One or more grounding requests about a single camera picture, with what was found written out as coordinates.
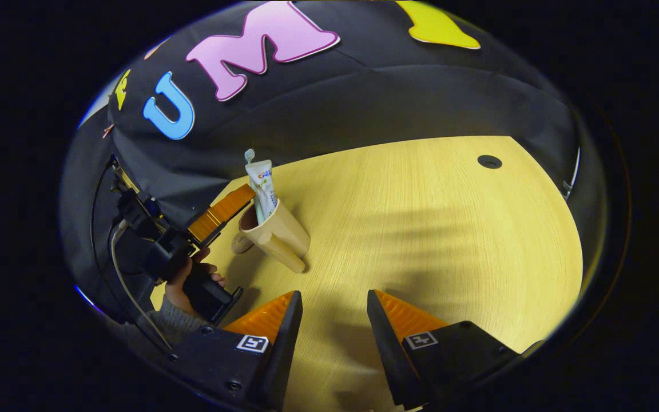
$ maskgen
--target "hand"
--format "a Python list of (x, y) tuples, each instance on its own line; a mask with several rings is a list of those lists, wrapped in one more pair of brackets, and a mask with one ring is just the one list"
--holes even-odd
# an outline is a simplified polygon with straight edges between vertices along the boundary
[(217, 266), (214, 264), (202, 263), (202, 260), (207, 258), (207, 255), (210, 255), (209, 248), (199, 250), (192, 257), (188, 256), (185, 265), (177, 271), (175, 277), (167, 282), (167, 285), (164, 287), (165, 297), (175, 305), (175, 307), (178, 307), (181, 311), (196, 316), (197, 318), (202, 318), (202, 316), (194, 310), (192, 305), (190, 305), (190, 299), (186, 296), (185, 292), (182, 291), (182, 285), (185, 284), (185, 279), (188, 278), (188, 275), (192, 271), (193, 264), (199, 264), (199, 266), (204, 268), (207, 273), (211, 274), (210, 277), (212, 280), (216, 281), (220, 286), (225, 287), (225, 278), (216, 273)]

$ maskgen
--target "wooden table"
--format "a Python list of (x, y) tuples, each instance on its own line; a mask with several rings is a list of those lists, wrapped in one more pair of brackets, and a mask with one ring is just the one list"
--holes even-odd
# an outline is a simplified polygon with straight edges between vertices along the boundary
[[(489, 169), (481, 155), (502, 160)], [(248, 182), (233, 180), (218, 196)], [(227, 325), (290, 290), (304, 303), (286, 412), (403, 410), (392, 404), (371, 326), (368, 290), (449, 323), (471, 320), (522, 352), (574, 305), (581, 245), (542, 168), (507, 136), (401, 141), (274, 168), (276, 193), (311, 235), (306, 272), (257, 247), (235, 255), (237, 221), (207, 262), (245, 294)], [(163, 287), (152, 294), (161, 306)]]

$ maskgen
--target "cup handle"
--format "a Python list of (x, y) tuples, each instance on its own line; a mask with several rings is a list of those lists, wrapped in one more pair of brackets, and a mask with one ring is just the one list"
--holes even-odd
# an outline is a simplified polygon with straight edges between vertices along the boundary
[(293, 273), (300, 274), (304, 271), (304, 262), (272, 232), (266, 232), (259, 237), (259, 246), (284, 266), (291, 269)]

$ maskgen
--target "blue letter u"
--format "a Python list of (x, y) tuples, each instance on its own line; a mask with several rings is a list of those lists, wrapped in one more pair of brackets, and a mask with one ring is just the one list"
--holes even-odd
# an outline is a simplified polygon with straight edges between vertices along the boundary
[(149, 97), (144, 105), (144, 118), (151, 120), (160, 132), (172, 140), (180, 140), (190, 133), (194, 125), (194, 109), (185, 93), (172, 83), (172, 72), (164, 73), (159, 79), (154, 91), (162, 93), (180, 111), (176, 122), (168, 119), (157, 107), (157, 99)]

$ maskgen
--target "letter m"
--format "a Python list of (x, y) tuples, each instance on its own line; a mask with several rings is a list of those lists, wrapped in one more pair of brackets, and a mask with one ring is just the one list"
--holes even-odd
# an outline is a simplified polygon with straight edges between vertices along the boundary
[(233, 74), (225, 63), (251, 73), (265, 73), (264, 37), (274, 45), (274, 60), (279, 63), (322, 52), (340, 41), (337, 33), (321, 30), (291, 2), (266, 2), (246, 14), (240, 37), (207, 37), (188, 53), (186, 60), (197, 60), (217, 87), (215, 97), (227, 101), (243, 90), (248, 79)]

